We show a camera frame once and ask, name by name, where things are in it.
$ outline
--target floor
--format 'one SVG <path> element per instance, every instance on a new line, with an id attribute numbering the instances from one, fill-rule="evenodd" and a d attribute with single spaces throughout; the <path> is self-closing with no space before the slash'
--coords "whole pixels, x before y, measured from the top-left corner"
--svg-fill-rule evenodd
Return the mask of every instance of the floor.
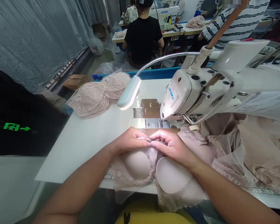
<path id="1" fill-rule="evenodd" d="M 92 75 L 94 74 L 95 70 L 97 70 L 102 63 L 110 62 L 112 60 L 114 60 L 112 51 L 104 50 L 102 56 L 92 57 L 89 60 L 81 74 L 87 75 L 89 80 L 93 81 Z"/>

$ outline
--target person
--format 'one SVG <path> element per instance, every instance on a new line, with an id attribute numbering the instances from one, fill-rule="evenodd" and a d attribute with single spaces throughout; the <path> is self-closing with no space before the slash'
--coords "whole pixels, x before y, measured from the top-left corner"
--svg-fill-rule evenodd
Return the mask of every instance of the person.
<path id="1" fill-rule="evenodd" d="M 79 213 L 98 188 L 112 160 L 120 153 L 152 146 L 184 166 L 200 182 L 217 212 L 227 223 L 280 223 L 280 216 L 248 192 L 219 174 L 200 160 L 178 137 L 164 130 L 150 136 L 151 143 L 137 140 L 144 132 L 129 128 L 103 147 L 91 159 L 73 172 L 59 187 L 35 218 L 33 224 L 74 224 Z M 117 223 L 190 223 L 176 213 L 151 213 L 144 210 L 119 217 Z"/>
<path id="2" fill-rule="evenodd" d="M 214 45 L 215 50 L 223 50 L 231 40 L 247 39 L 261 21 L 269 3 L 270 0 L 251 0 L 249 2 L 249 7 L 245 8 L 238 15 L 223 36 Z M 200 51 L 202 46 L 207 45 L 233 11 L 234 8 L 223 9 L 201 34 L 193 40 L 189 51 Z"/>
<path id="3" fill-rule="evenodd" d="M 129 64 L 141 69 L 148 62 L 152 61 L 154 49 L 163 48 L 164 40 L 159 21 L 148 16 L 153 0 L 136 0 L 136 8 L 139 17 L 129 24 L 123 49 L 131 47 L 131 58 Z"/>
<path id="4" fill-rule="evenodd" d="M 131 22 L 135 21 L 137 18 L 138 18 L 138 12 L 136 9 L 136 0 L 131 0 L 126 13 L 124 14 L 123 23 L 125 25 L 128 25 Z"/>

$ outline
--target hand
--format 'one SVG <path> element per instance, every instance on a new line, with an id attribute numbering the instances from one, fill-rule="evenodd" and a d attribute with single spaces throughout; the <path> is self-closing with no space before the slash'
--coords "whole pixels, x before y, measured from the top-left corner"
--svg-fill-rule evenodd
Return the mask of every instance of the hand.
<path id="1" fill-rule="evenodd" d="M 150 145 L 146 140 L 137 140 L 136 138 L 138 137 L 147 137 L 147 135 L 134 127 L 130 127 L 110 144 L 116 154 L 137 148 L 145 148 Z"/>
<path id="2" fill-rule="evenodd" d="M 152 147 L 184 167 L 191 168 L 197 160 L 200 160 L 177 134 L 158 130 L 149 137 L 156 140 L 151 142 Z M 166 142 L 168 146 L 162 144 L 160 141 Z"/>

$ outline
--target black and white striped shirt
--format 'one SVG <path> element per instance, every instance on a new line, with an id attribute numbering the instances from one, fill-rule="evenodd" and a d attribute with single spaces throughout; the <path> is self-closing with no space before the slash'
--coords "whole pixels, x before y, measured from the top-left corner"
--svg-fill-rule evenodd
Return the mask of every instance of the black and white striped shirt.
<path id="1" fill-rule="evenodd" d="M 226 44 L 231 40 L 247 39 L 261 21 L 262 16 L 269 5 L 269 2 L 270 0 L 251 0 L 249 2 L 249 8 L 244 9 L 239 14 L 236 20 L 215 44 L 216 50 L 224 49 Z M 234 9 L 230 8 L 224 9 L 215 19 L 215 21 L 202 31 L 201 35 L 206 40 L 210 40 L 216 34 L 216 32 L 218 32 L 233 10 Z"/>

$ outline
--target hair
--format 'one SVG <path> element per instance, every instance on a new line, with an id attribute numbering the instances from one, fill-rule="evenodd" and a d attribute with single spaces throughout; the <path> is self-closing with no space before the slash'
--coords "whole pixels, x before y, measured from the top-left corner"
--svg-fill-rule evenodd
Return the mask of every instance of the hair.
<path id="1" fill-rule="evenodd" d="M 141 0 L 136 0 L 136 8 L 140 11 L 144 11 L 150 8 L 153 4 L 153 0 L 142 0 L 143 4 L 140 3 Z"/>

